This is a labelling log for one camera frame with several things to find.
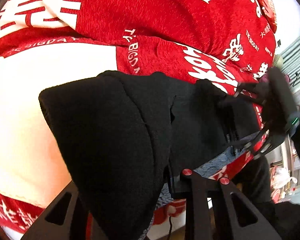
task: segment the black cable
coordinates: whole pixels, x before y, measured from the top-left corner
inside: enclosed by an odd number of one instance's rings
[[[169,217],[169,223],[170,223],[170,229],[169,229],[169,234],[168,234],[167,240],[170,240],[170,236],[171,236],[171,232],[172,232],[171,217]]]

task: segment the plastic bag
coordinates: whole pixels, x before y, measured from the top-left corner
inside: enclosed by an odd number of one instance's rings
[[[272,177],[272,187],[274,189],[282,188],[291,180],[297,183],[297,179],[290,177],[289,171],[286,168],[277,168],[276,174]]]

